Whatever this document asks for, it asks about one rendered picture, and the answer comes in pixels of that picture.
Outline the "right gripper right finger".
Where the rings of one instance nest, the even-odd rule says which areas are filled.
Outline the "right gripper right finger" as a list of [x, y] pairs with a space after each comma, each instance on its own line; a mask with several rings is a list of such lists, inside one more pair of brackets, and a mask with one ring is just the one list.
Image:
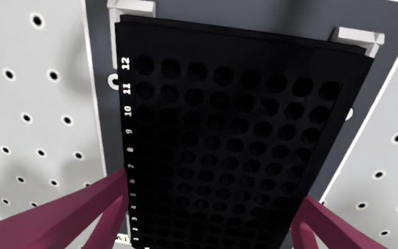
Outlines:
[[309, 194], [290, 224], [293, 249], [319, 249], [316, 234], [328, 249], [388, 249], [363, 234]]

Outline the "black well plate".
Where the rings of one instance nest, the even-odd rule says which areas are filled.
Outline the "black well plate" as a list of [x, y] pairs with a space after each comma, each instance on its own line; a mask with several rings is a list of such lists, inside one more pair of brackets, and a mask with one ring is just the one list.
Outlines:
[[114, 26], [131, 247], [279, 249], [375, 58], [164, 18]]

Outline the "grey perforated base plate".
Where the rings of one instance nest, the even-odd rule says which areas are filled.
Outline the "grey perforated base plate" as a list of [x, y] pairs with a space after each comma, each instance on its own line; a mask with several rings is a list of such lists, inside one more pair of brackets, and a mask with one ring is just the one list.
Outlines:
[[[103, 177], [81, 0], [0, 0], [0, 220]], [[398, 249], [398, 67], [322, 205]]]

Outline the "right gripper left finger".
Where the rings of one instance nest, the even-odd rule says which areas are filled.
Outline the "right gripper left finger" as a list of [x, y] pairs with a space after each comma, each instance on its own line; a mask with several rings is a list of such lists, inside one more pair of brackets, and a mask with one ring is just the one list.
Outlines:
[[81, 249], [113, 249], [128, 204], [123, 167], [74, 193], [0, 220], [0, 249], [65, 249], [101, 214]]

